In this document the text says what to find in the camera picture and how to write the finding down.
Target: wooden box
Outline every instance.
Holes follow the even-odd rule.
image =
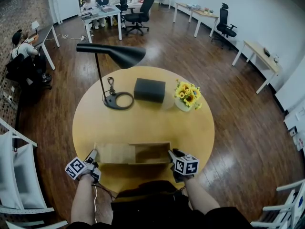
[[[170,142],[95,144],[96,161],[104,164],[151,165],[170,163]]]

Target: computer monitor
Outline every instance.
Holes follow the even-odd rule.
[[[108,5],[109,0],[96,0],[96,3],[100,6]]]

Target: table leg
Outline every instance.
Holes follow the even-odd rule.
[[[55,32],[55,30],[54,30],[54,26],[52,26],[52,32],[53,32],[54,39],[55,39],[55,41],[56,41],[56,45],[57,45],[57,47],[59,48],[60,45],[59,45],[59,42],[58,42],[58,39],[57,39],[56,32]]]
[[[244,45],[243,45],[242,49],[241,49],[241,50],[239,50],[239,52],[238,52],[238,54],[237,54],[236,58],[234,59],[234,61],[233,61],[233,63],[232,63],[232,65],[233,65],[233,66],[235,66],[235,64],[236,64],[237,60],[239,59],[240,55],[242,54],[242,52],[243,52],[243,50],[244,50],[244,47],[245,47],[245,43],[244,43]]]
[[[41,47],[42,47],[42,50],[43,50],[44,54],[46,55],[46,57],[47,57],[47,59],[49,61],[49,64],[51,65],[51,68],[53,70],[55,70],[55,66],[54,66],[54,64],[52,62],[52,59],[51,59],[51,57],[50,57],[50,55],[48,53],[48,50],[47,50],[46,46],[44,45],[44,43],[41,45]]]
[[[197,23],[197,27],[196,27],[196,30],[195,30],[195,35],[194,35],[194,37],[197,37],[197,34],[198,34],[198,31],[199,31],[200,24],[201,24],[201,19],[198,20],[198,23]]]
[[[190,18],[189,18],[189,23],[191,23],[193,17],[193,10],[191,10]]]
[[[252,59],[252,57],[254,56],[254,52],[251,54],[251,56],[247,59],[247,61],[246,62],[249,62],[251,59]]]
[[[85,27],[86,27],[86,32],[87,32],[88,40],[89,40],[90,43],[92,43],[89,24],[86,23]]]
[[[119,40],[122,40],[121,14],[118,13]]]
[[[266,85],[268,85],[268,84],[272,81],[272,79],[273,79],[275,76],[276,76],[276,73],[274,73],[271,77],[269,77],[269,79],[267,79],[267,80],[263,83],[263,85],[261,85],[261,87],[256,91],[256,94],[259,94],[260,91],[261,91]]]
[[[174,22],[174,23],[176,23],[177,12],[178,12],[178,4],[176,4],[175,13],[174,13],[174,15],[173,15],[173,22]]]
[[[211,30],[210,37],[212,37],[212,36],[213,36],[214,30],[215,30],[216,25],[217,25],[217,21],[218,21],[218,18],[215,18],[214,26],[213,26],[213,28],[212,28],[212,30]]]

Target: black box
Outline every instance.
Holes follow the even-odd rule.
[[[135,83],[133,95],[137,100],[163,103],[165,82],[138,78]]]

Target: black desk lamp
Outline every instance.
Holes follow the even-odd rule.
[[[146,50],[144,48],[137,48],[137,47],[110,46],[110,45],[100,45],[95,43],[78,43],[76,46],[76,51],[92,52],[95,54],[97,70],[99,72],[99,77],[104,95],[104,99],[102,99],[104,104],[111,109],[123,110],[130,108],[134,102],[133,96],[127,92],[116,93],[113,89],[113,84],[110,82],[110,80],[113,80],[113,78],[110,78],[110,80],[108,79],[108,82],[110,84],[110,91],[109,91],[110,95],[106,97],[97,54],[98,53],[108,54],[113,59],[113,61],[115,61],[119,65],[121,69],[129,69],[135,66],[138,62],[140,62],[144,58],[146,54]],[[132,103],[129,106],[121,107],[117,105],[116,99],[122,95],[128,95],[132,98]]]

